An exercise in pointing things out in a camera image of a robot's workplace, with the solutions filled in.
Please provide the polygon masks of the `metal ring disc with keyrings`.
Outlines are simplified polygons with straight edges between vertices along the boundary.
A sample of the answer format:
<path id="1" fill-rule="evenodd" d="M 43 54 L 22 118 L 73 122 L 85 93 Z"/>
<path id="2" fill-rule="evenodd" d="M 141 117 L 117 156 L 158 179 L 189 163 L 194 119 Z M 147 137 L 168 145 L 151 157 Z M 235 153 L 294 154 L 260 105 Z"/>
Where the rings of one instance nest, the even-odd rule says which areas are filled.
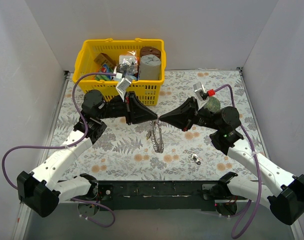
<path id="1" fill-rule="evenodd" d="M 150 129 L 146 134 L 146 139 L 151 140 L 153 149 L 156 153 L 162 154 L 164 151 L 164 142 L 159 119 L 150 121 L 150 125 Z"/>

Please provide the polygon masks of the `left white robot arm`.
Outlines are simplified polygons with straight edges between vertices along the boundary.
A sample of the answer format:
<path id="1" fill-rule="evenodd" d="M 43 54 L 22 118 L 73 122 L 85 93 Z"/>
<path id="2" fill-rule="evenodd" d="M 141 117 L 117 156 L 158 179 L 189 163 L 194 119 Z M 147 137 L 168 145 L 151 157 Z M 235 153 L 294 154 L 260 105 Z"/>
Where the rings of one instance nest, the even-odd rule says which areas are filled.
<path id="1" fill-rule="evenodd" d="M 106 102 L 98 90 L 84 96 L 82 115 L 62 148 L 55 151 L 30 173 L 21 172 L 17 177 L 19 199 L 41 217 L 50 215 L 60 202 L 80 197 L 93 201 L 98 198 L 98 181 L 83 173 L 72 180 L 62 181 L 63 173 L 91 148 L 106 129 L 104 119 L 124 117 L 127 124 L 140 124 L 157 119 L 157 114 L 144 106 L 133 91 L 125 98 L 116 96 Z"/>

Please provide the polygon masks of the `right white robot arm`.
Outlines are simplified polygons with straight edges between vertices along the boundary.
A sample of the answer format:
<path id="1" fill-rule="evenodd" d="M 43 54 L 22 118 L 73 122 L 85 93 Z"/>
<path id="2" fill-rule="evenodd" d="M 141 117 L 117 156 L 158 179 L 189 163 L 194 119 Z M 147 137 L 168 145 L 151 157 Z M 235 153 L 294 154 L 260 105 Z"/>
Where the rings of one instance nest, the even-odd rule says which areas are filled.
<path id="1" fill-rule="evenodd" d="M 184 132 L 193 125 L 214 129 L 215 133 L 210 135 L 213 146 L 242 164 L 263 183 L 262 187 L 257 187 L 234 176 L 218 186 L 222 198 L 239 195 L 254 200 L 259 196 L 260 202 L 286 225 L 292 225 L 304 213 L 304 174 L 296 176 L 256 153 L 249 141 L 236 130 L 241 122 L 235 107 L 212 112 L 200 108 L 197 100 L 190 97 L 159 119 Z"/>

